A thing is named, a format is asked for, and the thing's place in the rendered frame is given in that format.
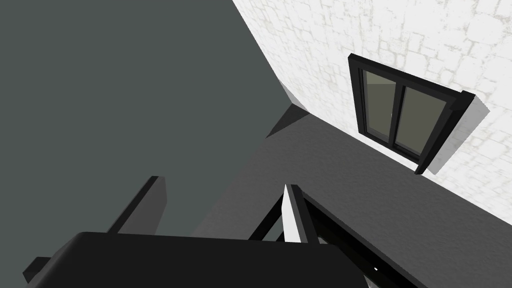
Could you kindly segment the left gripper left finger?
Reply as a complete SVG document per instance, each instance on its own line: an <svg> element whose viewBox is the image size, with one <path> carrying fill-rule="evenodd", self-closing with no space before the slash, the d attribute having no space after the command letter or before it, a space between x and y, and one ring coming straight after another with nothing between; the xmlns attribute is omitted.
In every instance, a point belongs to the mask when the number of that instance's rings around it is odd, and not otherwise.
<svg viewBox="0 0 512 288"><path fill-rule="evenodd" d="M166 179L163 176L151 176L107 232L153 236L158 230L166 206Z"/></svg>

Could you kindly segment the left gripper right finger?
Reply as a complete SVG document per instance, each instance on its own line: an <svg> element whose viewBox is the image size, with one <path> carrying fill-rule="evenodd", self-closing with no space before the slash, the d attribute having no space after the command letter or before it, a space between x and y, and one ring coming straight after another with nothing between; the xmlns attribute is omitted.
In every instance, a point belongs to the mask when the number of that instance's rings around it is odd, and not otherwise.
<svg viewBox="0 0 512 288"><path fill-rule="evenodd" d="M306 205L304 192L296 184L286 184L281 204L284 241L319 244L318 234Z"/></svg>

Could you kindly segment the black framed window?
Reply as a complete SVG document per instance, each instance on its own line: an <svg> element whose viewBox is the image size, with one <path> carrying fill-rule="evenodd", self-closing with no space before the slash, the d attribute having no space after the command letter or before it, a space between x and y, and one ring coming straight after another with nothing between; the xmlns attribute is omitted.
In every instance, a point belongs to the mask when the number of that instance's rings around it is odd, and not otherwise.
<svg viewBox="0 0 512 288"><path fill-rule="evenodd" d="M415 174L423 174L476 96L354 53L347 61L359 133L415 163Z"/></svg>

